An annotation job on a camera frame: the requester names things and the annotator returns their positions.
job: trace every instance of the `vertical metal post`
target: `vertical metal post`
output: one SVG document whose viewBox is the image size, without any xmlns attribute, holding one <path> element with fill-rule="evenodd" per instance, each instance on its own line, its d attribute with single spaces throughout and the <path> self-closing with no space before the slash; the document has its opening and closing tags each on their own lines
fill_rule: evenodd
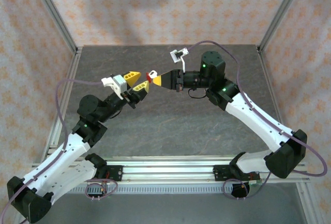
<svg viewBox="0 0 331 224">
<path fill-rule="evenodd" d="M 277 27 L 279 26 L 281 20 L 283 19 L 284 15 L 286 14 L 292 1 L 293 0 L 283 0 L 283 2 L 280 4 L 276 15 L 274 16 L 267 32 L 265 33 L 260 45 L 258 46 L 259 53 L 261 53 L 266 48 L 268 42 L 270 41 L 271 37 L 274 35 Z"/>
<path fill-rule="evenodd" d="M 57 26 L 57 28 L 63 35 L 63 38 L 64 38 L 65 42 L 67 43 L 68 47 L 72 50 L 73 53 L 76 52 L 77 46 L 68 30 L 66 24 L 64 23 L 61 15 L 57 11 L 55 4 L 53 3 L 52 0 L 42 0 L 42 1 L 44 2 L 47 10 L 51 14 L 51 16 L 55 22 L 55 25 Z"/>
</svg>

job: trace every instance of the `metal frame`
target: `metal frame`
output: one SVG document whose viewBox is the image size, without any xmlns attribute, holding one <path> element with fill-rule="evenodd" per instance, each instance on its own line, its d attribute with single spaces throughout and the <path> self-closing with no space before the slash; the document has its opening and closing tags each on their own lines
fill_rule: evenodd
<svg viewBox="0 0 331 224">
<path fill-rule="evenodd" d="M 260 43 L 260 45 L 258 46 L 258 51 L 263 51 L 268 42 L 270 41 L 271 37 L 274 35 L 277 27 L 279 26 L 281 20 L 283 19 L 283 17 L 285 16 L 289 6 L 291 5 L 293 0 L 283 0 L 282 3 L 280 4 L 276 15 L 274 16 L 267 32 L 265 33 L 264 37 L 262 38 L 262 41 Z"/>
<path fill-rule="evenodd" d="M 263 60 L 263 51 L 268 42 L 275 33 L 282 18 L 286 14 L 293 0 L 283 0 L 276 15 L 274 16 L 267 32 L 265 33 L 260 45 L 257 46 L 257 52 L 260 62 L 267 80 L 267 85 L 272 96 L 277 117 L 282 122 L 282 118 L 277 105 L 275 93 L 269 81 L 268 71 L 265 68 Z M 75 78 L 78 62 L 80 59 L 82 48 L 77 48 L 68 28 L 66 27 L 61 15 L 58 13 L 52 0 L 43 0 L 52 18 L 54 19 L 57 28 L 65 38 L 66 44 L 74 52 L 72 63 L 67 73 L 67 78 Z M 73 83 L 66 83 L 62 90 L 62 98 L 60 108 L 62 115 L 66 113 L 68 101 Z M 58 117 L 54 118 L 53 127 L 48 137 L 47 145 L 44 150 L 44 156 L 41 162 L 49 156 L 57 147 L 59 136 L 61 134 L 61 124 Z M 219 182 L 215 182 L 213 175 L 213 165 L 228 165 L 233 156 L 175 156 L 175 157 L 115 157 L 106 159 L 108 164 L 124 165 L 123 181 L 119 183 L 120 188 L 123 188 L 119 193 L 137 193 L 141 187 L 153 187 L 157 185 L 170 185 L 168 188 L 174 190 L 173 186 L 186 185 L 188 188 L 201 188 L 204 193 L 220 192 Z M 306 171 L 306 165 L 301 163 L 297 167 L 298 170 Z M 265 179 L 267 172 L 260 173 L 261 178 Z M 317 200 L 313 194 L 313 189 L 310 184 L 310 178 L 297 173 L 291 173 L 288 178 L 282 180 L 275 176 L 271 176 L 269 183 L 296 183 L 301 203 L 306 215 L 308 224 L 311 223 L 326 223 L 319 211 Z M 85 185 L 74 188 L 71 192 L 82 192 Z M 21 221 L 21 216 L 16 215 L 14 223 Z"/>
<path fill-rule="evenodd" d="M 81 57 L 81 53 L 82 53 L 82 47 L 79 47 L 77 52 L 72 56 L 72 62 L 67 71 L 66 78 L 69 78 L 69 79 L 75 78 L 77 67 L 78 67 L 78 62 Z M 62 113 L 63 118 L 66 116 L 72 85 L 73 85 L 73 82 L 67 82 L 64 84 L 63 89 L 62 89 L 59 105 L 60 105 L 60 111 Z M 48 135 L 46 146 L 43 151 L 43 156 L 42 156 L 40 162 L 43 162 L 46 159 L 46 156 L 49 152 L 49 148 L 51 145 L 57 146 L 58 140 L 59 140 L 59 137 L 61 134 L 61 129 L 62 129 L 62 124 L 61 124 L 58 116 L 55 115 L 54 120 L 53 120 L 53 125 L 51 128 L 50 134 Z"/>
<path fill-rule="evenodd" d="M 72 52 L 76 52 L 77 50 L 77 46 L 75 41 L 73 40 L 66 24 L 64 23 L 61 15 L 59 14 L 54 2 L 52 0 L 42 0 L 46 6 L 46 9 L 49 11 L 49 13 L 51 14 L 55 25 L 57 26 L 58 30 L 60 31 L 60 33 L 62 34 L 66 44 L 68 45 L 68 47 L 72 50 Z"/>
</svg>

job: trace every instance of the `black cable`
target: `black cable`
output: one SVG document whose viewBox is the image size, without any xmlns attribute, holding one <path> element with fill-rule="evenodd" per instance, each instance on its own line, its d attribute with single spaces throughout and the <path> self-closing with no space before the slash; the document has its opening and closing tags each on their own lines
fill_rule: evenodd
<svg viewBox="0 0 331 224">
<path fill-rule="evenodd" d="M 205 98 L 207 95 L 205 94 L 204 96 L 202 96 L 202 97 L 195 97 L 195 96 L 191 96 L 190 95 L 190 91 L 195 91 L 195 89 L 192 89 L 192 88 L 190 88 L 189 90 L 188 90 L 188 96 L 189 97 L 191 97 L 191 98 L 193 98 L 193 99 L 202 99 L 202 98 Z"/>
<path fill-rule="evenodd" d="M 114 119 L 116 116 L 118 116 L 120 113 L 122 112 L 122 109 L 119 110 L 119 112 L 117 114 L 114 114 L 112 117 L 110 117 L 109 119 Z"/>
</svg>

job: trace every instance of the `gray table surface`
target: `gray table surface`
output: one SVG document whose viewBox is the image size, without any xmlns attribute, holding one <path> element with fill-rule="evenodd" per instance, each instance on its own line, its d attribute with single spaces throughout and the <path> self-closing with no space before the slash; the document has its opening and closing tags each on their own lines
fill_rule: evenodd
<svg viewBox="0 0 331 224">
<path fill-rule="evenodd" d="M 169 52 L 185 46 L 87 46 L 83 47 L 76 79 L 99 81 L 112 74 L 139 71 L 139 82 L 145 73 L 159 74 L 180 68 Z M 242 64 L 241 82 L 250 98 L 272 117 L 276 111 L 255 46 L 225 46 Z M 226 62 L 226 77 L 235 81 L 236 63 L 220 48 L 200 45 L 185 56 L 187 70 L 199 70 L 201 55 L 208 50 L 220 52 Z M 65 122 L 73 128 L 80 99 L 93 94 L 105 99 L 109 87 L 74 84 Z M 203 95 L 201 89 L 193 92 Z M 175 155 L 232 155 L 267 149 L 264 142 L 241 121 L 214 106 L 207 98 L 191 99 L 187 90 L 181 93 L 151 85 L 149 94 L 136 109 L 125 106 L 122 113 L 108 120 L 108 131 L 91 150 L 103 157 L 111 156 L 175 156 Z"/>
</svg>

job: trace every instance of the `floral wall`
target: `floral wall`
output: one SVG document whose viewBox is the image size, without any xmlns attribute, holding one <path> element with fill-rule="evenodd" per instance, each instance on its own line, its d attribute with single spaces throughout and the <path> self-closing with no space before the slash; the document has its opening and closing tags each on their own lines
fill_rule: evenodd
<svg viewBox="0 0 331 224">
<path fill-rule="evenodd" d="M 41 0 L 0 0 L 0 209 L 7 181 L 40 162 L 55 113 L 54 89 L 72 53 Z M 5 223 L 9 220 L 11 208 Z"/>
<path fill-rule="evenodd" d="M 331 0 L 294 0 L 265 51 L 281 116 L 308 134 L 331 169 Z M 322 164 L 307 151 L 310 171 Z M 331 223 L 331 173 L 313 180 L 325 223 Z"/>
<path fill-rule="evenodd" d="M 258 44 L 282 0 L 54 0 L 78 46 Z"/>
</svg>

